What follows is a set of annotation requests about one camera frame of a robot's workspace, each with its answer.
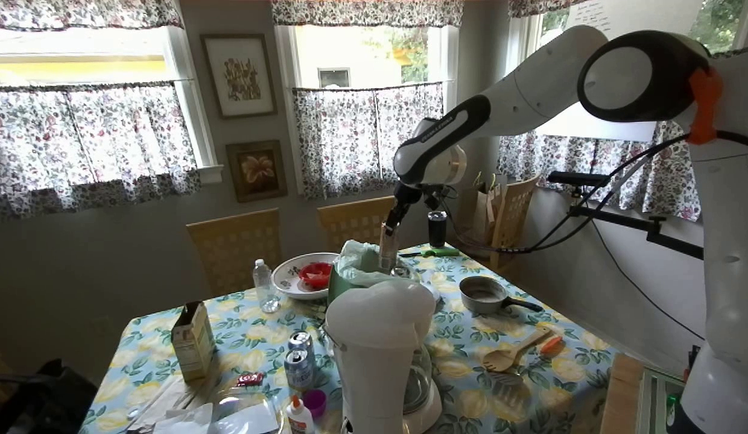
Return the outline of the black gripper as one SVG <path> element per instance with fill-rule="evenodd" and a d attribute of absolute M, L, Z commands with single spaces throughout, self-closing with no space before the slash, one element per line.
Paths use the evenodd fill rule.
<path fill-rule="evenodd" d="M 397 184 L 392 191 L 395 205 L 385 214 L 385 225 L 397 226 L 414 203 L 424 203 L 430 210 L 440 210 L 447 196 L 448 196 L 447 185 L 413 187 L 413 185 Z"/>

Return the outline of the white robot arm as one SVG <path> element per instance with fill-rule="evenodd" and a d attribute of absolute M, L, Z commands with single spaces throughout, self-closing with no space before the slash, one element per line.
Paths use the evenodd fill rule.
<path fill-rule="evenodd" d="M 748 45 L 715 53 L 659 28 L 563 32 L 395 147 L 395 205 L 383 228 L 392 231 L 430 191 L 430 169 L 444 149 L 472 135 L 531 133 L 570 105 L 607 122 L 681 128 L 705 273 L 705 340 L 681 413 L 699 434 L 748 434 Z"/>

